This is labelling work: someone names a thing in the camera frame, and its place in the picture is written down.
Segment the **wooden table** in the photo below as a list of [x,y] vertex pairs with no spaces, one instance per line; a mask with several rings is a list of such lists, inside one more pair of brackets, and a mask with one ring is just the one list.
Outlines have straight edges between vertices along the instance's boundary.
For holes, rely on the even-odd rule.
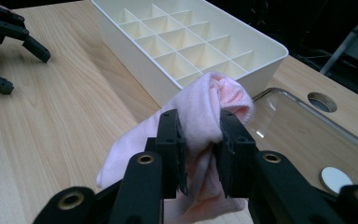
[[[0,94],[0,223],[31,223],[62,189],[99,191],[112,144],[159,107],[101,40],[90,1],[15,11],[52,55],[41,63],[21,42],[0,46],[0,76],[15,86]],[[306,65],[286,58],[269,86],[305,102],[312,91],[330,96],[338,110],[325,115],[358,136],[358,95]]]

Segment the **pink cloth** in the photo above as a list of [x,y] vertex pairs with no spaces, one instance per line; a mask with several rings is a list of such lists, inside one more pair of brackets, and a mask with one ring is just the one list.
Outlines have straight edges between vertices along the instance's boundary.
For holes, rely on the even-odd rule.
[[145,150],[146,139],[156,137],[161,113],[177,109],[188,152],[186,171],[188,196],[177,193],[164,203],[166,223],[189,223],[244,208],[244,199],[226,199],[215,167],[212,143],[222,140],[220,109],[234,113],[244,123],[253,111],[253,102],[243,87],[219,73],[208,73],[178,92],[149,119],[125,133],[112,146],[98,174],[103,189],[125,173],[130,157]]

